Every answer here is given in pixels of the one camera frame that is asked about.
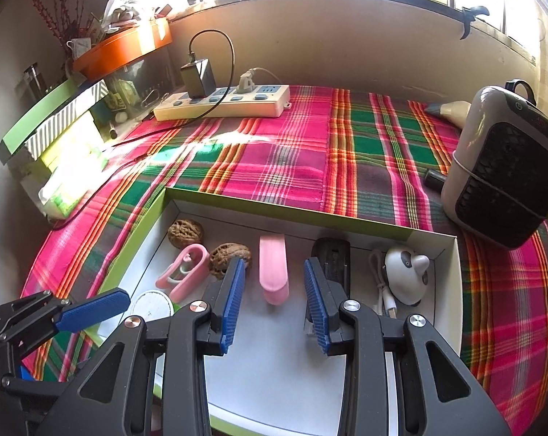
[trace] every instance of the black cable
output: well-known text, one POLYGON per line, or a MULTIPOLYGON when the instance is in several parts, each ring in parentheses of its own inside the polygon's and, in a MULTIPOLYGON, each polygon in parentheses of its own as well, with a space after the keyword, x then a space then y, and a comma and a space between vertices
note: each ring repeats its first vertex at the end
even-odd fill
POLYGON ((191 124, 192 122, 195 122, 197 120, 200 120, 201 118, 205 118, 209 113, 211 113, 215 108, 217 108, 220 103, 225 100, 226 96, 229 94, 229 91, 231 89, 231 86, 233 84, 233 81, 234 81, 234 71, 235 71, 235 51, 234 51, 234 45, 233 43, 231 42, 231 39, 230 37, 225 34, 223 31, 220 31, 219 29, 204 29, 203 31, 199 31, 199 33, 195 34, 191 40, 189 41, 189 53, 191 54, 191 45, 193 43, 193 41, 195 40, 195 38, 197 36, 199 36, 200 34, 203 34, 203 33, 206 33, 206 32, 216 32, 216 33, 219 33, 221 34, 222 36, 224 36, 226 39, 227 39, 227 42, 229 43, 230 45, 230 49, 231 49, 231 73, 230 73, 230 81, 228 82, 227 84, 227 88, 226 88, 226 92, 222 95, 222 97, 219 99, 219 101, 213 105, 209 110, 207 110, 205 113, 203 114, 200 114, 199 116, 197 116, 196 118, 193 118, 192 120, 189 120, 187 121, 186 123, 184 124, 181 124, 179 126, 171 126, 170 128, 163 128, 163 129, 158 129, 156 131, 152 131, 152 132, 148 132, 147 134, 143 134, 141 136, 137 136, 136 138, 131 138, 131 139, 125 139, 124 141, 121 141, 121 142, 118 142, 116 143, 113 147, 117 147, 117 146, 122 146, 124 144, 129 144, 131 142, 135 142, 135 141, 139 141, 139 139, 144 139, 144 138, 147 138, 148 136, 153 136, 154 134, 159 134, 159 133, 162 133, 162 132, 167 132, 167 131, 170 131, 172 129, 176 129, 176 128, 182 128, 184 126, 187 126, 189 124, 191 124))
MULTIPOLYGON (((210 112, 212 112, 215 108, 218 107, 218 105, 223 101, 225 100, 226 96, 229 94, 229 91, 231 89, 231 84, 233 83, 234 81, 234 71, 235 71, 235 51, 234 51, 234 45, 233 43, 231 42, 231 39, 229 38, 229 36, 227 34, 225 34, 223 31, 220 31, 218 29, 204 29, 203 31, 199 31, 199 33, 195 34, 191 40, 189 41, 189 52, 191 53, 191 44, 193 43, 193 40, 199 36, 200 34, 203 34, 205 32, 217 32, 221 35, 223 35, 226 39, 227 39, 227 42, 229 43, 230 45, 230 49, 231 49, 231 73, 230 73, 230 81, 229 83, 227 84, 227 88, 226 88, 226 92, 223 94, 223 96, 220 98, 220 100, 215 104, 213 105, 209 110, 207 110, 205 113, 197 116, 197 118, 193 118, 192 120, 189 120, 188 122, 186 122, 185 124, 182 124, 180 126, 171 126, 170 128, 163 128, 163 129, 158 129, 156 131, 151 131, 151 132, 148 132, 146 134, 143 134, 141 136, 137 136, 136 138, 131 138, 131 139, 125 139, 124 141, 121 141, 117 144, 115 144, 113 146, 113 148, 117 147, 117 146, 122 146, 124 144, 129 144, 130 142, 135 142, 135 141, 139 141, 139 139, 144 139, 144 138, 148 138, 148 136, 153 136, 154 134, 159 134, 159 133, 162 133, 162 132, 167 132, 167 131, 170 131, 170 130, 173 130, 173 129, 176 129, 176 128, 182 128, 183 126, 187 126, 188 124, 191 124, 192 122, 194 121, 197 121, 197 120, 200 120, 201 118, 205 118, 210 112)), ((90 195, 90 197, 84 202, 84 204, 74 213, 74 215, 72 215, 71 217, 67 218, 64 220, 63 223, 61 224, 58 224, 58 225, 55 225, 54 227, 52 227, 52 231, 60 231, 60 230, 63 230, 66 226, 68 226, 72 221, 74 221, 78 215, 80 213, 82 213, 84 211, 84 209, 88 206, 88 204, 94 199, 94 197, 96 197, 96 195, 98 194, 98 192, 102 189, 103 186, 105 186, 107 183, 109 183, 110 179, 112 177, 114 177, 118 172, 120 172, 121 170, 123 170, 124 168, 132 165, 132 164, 136 164, 137 162, 145 159, 149 157, 149 154, 141 154, 140 156, 137 156, 135 157, 134 159, 126 162, 125 164, 121 165, 118 169, 116 169, 107 179, 106 181, 101 185, 99 186, 94 192, 92 195, 90 195)))

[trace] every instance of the blue gripper pad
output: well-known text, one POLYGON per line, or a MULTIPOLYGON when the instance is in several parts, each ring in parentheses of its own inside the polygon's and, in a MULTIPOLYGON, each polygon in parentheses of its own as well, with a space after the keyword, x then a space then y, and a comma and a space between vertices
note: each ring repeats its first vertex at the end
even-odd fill
POLYGON ((31 380, 32 382, 36 381, 26 366, 20 366, 20 371, 22 372, 23 380, 31 380))
POLYGON ((312 324, 314 325, 314 332, 318 344, 322 348, 325 354, 328 354, 330 349, 330 332, 328 331, 328 313, 324 307, 320 289, 318 288, 318 282, 314 275, 314 270, 310 260, 304 262, 304 288, 307 292, 308 308, 310 308, 310 315, 312 316, 312 324))
POLYGON ((56 327, 58 331, 79 332, 96 323, 125 313, 129 306, 129 294, 121 288, 114 288, 104 294, 64 308, 56 327))
POLYGON ((235 272, 230 292, 227 296, 225 311, 223 312, 222 339, 219 342, 219 346, 224 354, 227 354, 227 350, 234 340, 235 325, 240 314, 241 297, 244 294, 245 287, 244 261, 241 259, 238 259, 237 263, 232 261, 230 267, 235 267, 235 272))

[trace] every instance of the portable fan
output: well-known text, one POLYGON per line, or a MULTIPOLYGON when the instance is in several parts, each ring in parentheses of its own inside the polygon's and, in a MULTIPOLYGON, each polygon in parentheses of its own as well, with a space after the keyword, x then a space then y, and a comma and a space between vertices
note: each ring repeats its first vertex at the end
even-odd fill
POLYGON ((475 95, 441 200, 454 222, 514 249, 548 216, 548 119, 525 81, 506 88, 475 95), (520 84, 528 99, 514 93, 520 84))

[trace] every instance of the pink clip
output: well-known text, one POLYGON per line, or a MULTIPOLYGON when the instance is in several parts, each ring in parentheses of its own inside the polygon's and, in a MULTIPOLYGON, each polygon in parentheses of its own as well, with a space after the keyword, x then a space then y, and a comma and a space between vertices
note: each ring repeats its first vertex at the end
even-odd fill
POLYGON ((283 234, 260 237, 260 285, 268 303, 282 304, 288 299, 290 290, 283 234))
POLYGON ((155 282, 163 290, 174 286, 169 294, 173 303, 182 302, 209 275, 209 253, 201 244, 191 244, 181 251, 175 262, 155 282), (171 275, 179 271, 174 278, 171 275))

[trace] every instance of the white power strip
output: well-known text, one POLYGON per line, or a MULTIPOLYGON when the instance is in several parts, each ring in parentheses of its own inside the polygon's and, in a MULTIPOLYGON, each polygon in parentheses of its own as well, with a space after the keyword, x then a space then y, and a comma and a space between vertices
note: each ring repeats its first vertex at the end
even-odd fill
MULTIPOLYGON (((187 92, 174 93, 153 112, 159 121, 197 118, 216 104, 225 91, 225 88, 220 88, 208 97, 193 100, 187 92)), ((291 105, 290 88, 287 85, 256 85, 249 93, 236 93, 235 87, 232 87, 224 100, 207 117, 277 118, 291 105)))

